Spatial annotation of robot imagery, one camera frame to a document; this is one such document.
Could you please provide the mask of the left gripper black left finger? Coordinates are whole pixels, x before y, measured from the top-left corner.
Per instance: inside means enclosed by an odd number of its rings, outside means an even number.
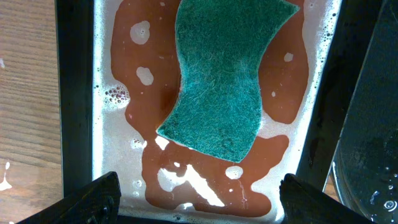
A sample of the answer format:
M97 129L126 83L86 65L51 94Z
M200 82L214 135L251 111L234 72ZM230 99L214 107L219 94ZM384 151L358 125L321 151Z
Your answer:
M116 223L120 198L118 175L108 172L18 224Z

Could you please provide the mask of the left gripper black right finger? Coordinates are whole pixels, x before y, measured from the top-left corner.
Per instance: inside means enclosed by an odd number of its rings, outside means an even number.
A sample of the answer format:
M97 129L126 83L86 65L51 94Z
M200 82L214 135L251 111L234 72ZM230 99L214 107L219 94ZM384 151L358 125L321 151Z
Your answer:
M286 174L279 189L285 224L373 223L296 175Z

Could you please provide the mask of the green and yellow sponge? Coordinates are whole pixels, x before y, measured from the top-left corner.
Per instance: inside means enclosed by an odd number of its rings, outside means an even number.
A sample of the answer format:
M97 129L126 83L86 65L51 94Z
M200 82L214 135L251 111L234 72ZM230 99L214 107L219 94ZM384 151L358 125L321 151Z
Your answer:
M241 162L261 125L262 57L298 10L282 0L183 0L175 21L180 92L157 133Z

